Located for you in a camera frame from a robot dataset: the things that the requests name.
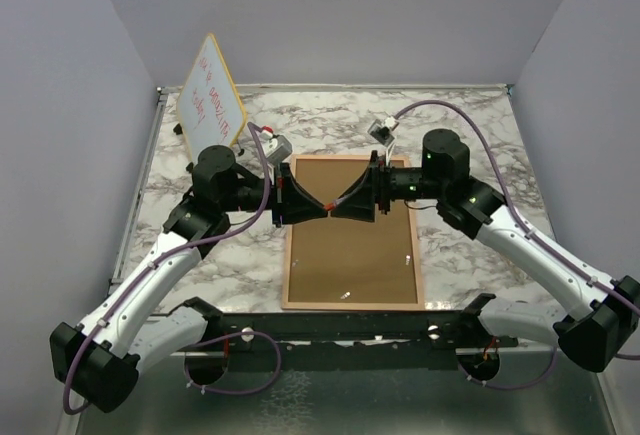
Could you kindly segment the blue red screwdriver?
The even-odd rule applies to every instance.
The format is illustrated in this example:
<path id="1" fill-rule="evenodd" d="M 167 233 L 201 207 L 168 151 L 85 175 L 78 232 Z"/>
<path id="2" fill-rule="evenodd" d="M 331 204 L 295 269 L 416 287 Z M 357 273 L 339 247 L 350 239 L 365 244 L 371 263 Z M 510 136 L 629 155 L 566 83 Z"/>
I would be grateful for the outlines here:
<path id="1" fill-rule="evenodd" d="M 326 205 L 324 206 L 324 209 L 325 209 L 327 212 L 331 212 L 331 211 L 333 211 L 334 209 L 336 209 L 338 206 L 340 206 L 340 205 L 341 205 L 341 203 L 342 203 L 342 199 L 336 199 L 336 200 L 333 200 L 333 201 L 331 201 L 330 203 L 326 204 Z"/>

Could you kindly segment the pink picture frame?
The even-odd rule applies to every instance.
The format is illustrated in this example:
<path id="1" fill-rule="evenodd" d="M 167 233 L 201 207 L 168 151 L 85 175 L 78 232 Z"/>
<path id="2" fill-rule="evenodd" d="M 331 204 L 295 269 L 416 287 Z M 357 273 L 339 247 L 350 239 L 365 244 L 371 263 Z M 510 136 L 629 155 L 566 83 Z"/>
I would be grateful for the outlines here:
<path id="1" fill-rule="evenodd" d="M 423 311 L 415 212 L 399 201 L 373 223 L 323 218 L 290 226 L 281 307 Z"/>

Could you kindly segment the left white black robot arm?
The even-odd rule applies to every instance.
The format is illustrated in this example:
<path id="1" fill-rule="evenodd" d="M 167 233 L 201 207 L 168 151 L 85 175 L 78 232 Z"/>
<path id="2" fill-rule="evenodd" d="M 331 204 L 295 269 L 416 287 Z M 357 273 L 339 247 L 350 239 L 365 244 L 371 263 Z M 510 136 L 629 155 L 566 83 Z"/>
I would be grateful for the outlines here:
<path id="1" fill-rule="evenodd" d="M 64 385 L 63 410 L 77 393 L 104 412 L 131 393 L 141 367 L 135 337 L 159 302 L 221 241 L 235 237 L 270 211 L 276 226 L 325 218 L 327 209 L 295 180 L 288 164 L 260 160 L 258 177 L 222 145 L 204 149 L 192 168 L 192 185 L 171 211 L 143 261 L 105 301 L 77 325 L 60 323 L 50 336 L 56 378 Z"/>

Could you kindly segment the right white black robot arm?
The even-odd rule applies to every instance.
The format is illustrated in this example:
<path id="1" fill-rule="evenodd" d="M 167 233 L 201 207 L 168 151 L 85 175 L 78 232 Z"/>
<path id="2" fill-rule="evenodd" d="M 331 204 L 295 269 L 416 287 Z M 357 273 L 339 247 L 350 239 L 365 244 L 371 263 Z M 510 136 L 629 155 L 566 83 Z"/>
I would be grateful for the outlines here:
<path id="1" fill-rule="evenodd" d="M 638 281 L 589 266 L 526 221 L 504 191 L 471 176 L 469 148 L 451 130 L 424 135 L 418 168 L 395 168 L 373 153 L 363 174 L 326 208 L 334 218 L 372 222 L 394 201 L 417 200 L 435 201 L 447 225 L 506 257 L 558 304 L 483 295 L 459 322 L 467 344 L 481 346 L 493 336 L 536 341 L 600 373 L 637 329 Z"/>

